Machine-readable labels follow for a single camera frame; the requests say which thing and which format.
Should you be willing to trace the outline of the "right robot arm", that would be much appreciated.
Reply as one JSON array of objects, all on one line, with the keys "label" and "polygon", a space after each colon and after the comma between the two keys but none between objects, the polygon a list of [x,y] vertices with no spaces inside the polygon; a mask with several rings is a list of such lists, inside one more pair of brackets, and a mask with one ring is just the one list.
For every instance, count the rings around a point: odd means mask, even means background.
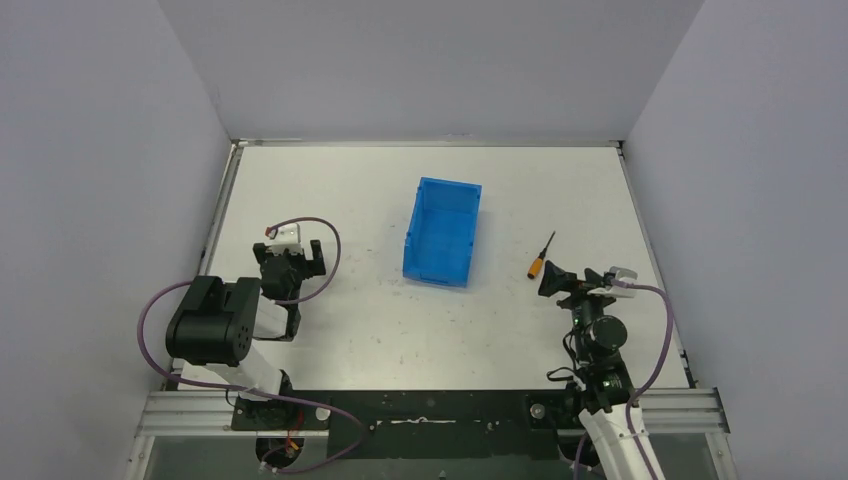
[{"label": "right robot arm", "polygon": [[652,288],[635,283],[637,274],[612,267],[604,273],[590,268],[583,275],[544,262],[538,294],[567,296],[557,305],[571,313],[571,330],[563,345],[572,359],[573,394],[563,401],[565,419],[584,429],[574,461],[583,462],[586,445],[609,479],[662,479],[664,473],[646,430],[640,397],[658,377],[634,385],[621,349],[629,338],[623,320],[605,309],[619,299]]}]

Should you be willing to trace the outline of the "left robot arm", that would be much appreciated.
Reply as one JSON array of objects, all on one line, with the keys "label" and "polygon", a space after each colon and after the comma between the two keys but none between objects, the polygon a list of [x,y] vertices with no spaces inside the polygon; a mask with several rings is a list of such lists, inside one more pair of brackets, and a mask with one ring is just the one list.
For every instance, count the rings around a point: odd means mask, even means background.
[{"label": "left robot arm", "polygon": [[257,417],[273,431],[294,423],[297,404],[285,396],[291,390],[288,375],[253,342],[290,342],[297,335],[302,284],[327,274],[321,242],[311,240],[309,249],[311,257],[299,240],[256,243],[257,277],[231,283],[217,276],[195,277],[166,331],[172,357],[241,387],[239,396],[259,402]]}]

